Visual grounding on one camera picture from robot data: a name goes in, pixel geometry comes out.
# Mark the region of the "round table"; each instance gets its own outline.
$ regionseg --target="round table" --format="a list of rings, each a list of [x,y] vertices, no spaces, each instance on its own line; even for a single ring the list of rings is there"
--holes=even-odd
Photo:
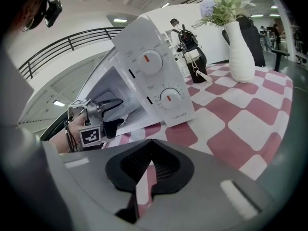
[[[165,140],[212,154],[256,180],[273,159],[286,131],[292,80],[266,67],[256,67],[250,83],[236,82],[228,64],[207,67],[207,73],[213,83],[195,84],[191,77],[184,78],[195,119],[171,128],[157,123],[117,136],[107,146],[143,139]],[[149,189],[156,183],[150,173],[153,168],[150,166],[143,177],[146,179],[142,179],[148,181]],[[141,212],[151,202],[150,192],[144,194],[148,198],[138,201]]]

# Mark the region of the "microwave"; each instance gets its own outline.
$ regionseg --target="microwave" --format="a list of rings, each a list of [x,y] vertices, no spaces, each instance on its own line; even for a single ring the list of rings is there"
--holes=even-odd
[[[124,119],[117,135],[159,122],[172,127],[194,118],[179,67],[149,18],[138,18],[112,42],[114,47],[89,75],[77,100],[123,100],[103,116],[104,122]]]

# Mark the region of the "vase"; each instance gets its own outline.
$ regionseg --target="vase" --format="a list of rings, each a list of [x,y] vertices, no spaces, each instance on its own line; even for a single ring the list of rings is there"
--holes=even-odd
[[[246,83],[255,76],[255,60],[248,48],[238,22],[231,22],[223,26],[230,41],[229,66],[233,79]]]

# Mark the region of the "green floor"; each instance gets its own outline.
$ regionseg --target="green floor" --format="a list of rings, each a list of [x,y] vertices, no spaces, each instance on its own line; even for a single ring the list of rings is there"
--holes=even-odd
[[[273,69],[275,55],[264,53],[266,66]],[[293,81],[293,101],[289,124],[271,164],[257,179],[271,195],[284,203],[292,194],[308,158],[308,71],[282,59],[280,72]]]

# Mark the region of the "black backpack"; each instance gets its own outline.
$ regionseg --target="black backpack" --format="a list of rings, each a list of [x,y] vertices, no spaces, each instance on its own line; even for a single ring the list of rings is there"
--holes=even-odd
[[[178,30],[173,29],[173,32],[178,33],[180,45],[186,52],[193,51],[198,48],[198,41],[194,34],[185,29],[185,25],[182,25],[183,30],[180,32]]]

